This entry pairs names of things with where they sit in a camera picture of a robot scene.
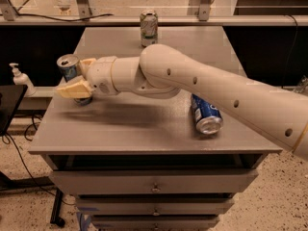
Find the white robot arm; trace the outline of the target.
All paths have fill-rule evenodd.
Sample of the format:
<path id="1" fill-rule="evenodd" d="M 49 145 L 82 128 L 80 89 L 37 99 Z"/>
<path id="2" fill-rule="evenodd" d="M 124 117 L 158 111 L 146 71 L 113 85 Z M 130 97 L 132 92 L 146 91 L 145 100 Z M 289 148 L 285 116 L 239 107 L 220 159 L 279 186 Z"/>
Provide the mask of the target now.
<path id="1" fill-rule="evenodd" d="M 170 98 L 186 90 L 210 102 L 279 147 L 308 160 L 308 97 L 202 64 L 152 44 L 138 57 L 87 59 L 81 74 L 56 88 L 64 98 L 132 92 Z"/>

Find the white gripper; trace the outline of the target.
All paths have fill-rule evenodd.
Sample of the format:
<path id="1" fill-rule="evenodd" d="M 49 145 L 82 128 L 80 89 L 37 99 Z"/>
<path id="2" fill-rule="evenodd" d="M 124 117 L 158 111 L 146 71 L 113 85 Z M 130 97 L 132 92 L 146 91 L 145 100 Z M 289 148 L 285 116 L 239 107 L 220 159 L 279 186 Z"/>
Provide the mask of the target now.
<path id="1" fill-rule="evenodd" d="M 118 95 L 113 79 L 112 67 L 116 56 L 100 59 L 87 58 L 79 61 L 80 75 L 87 81 L 58 86 L 56 92 L 63 98 L 89 98 L 94 96 Z"/>

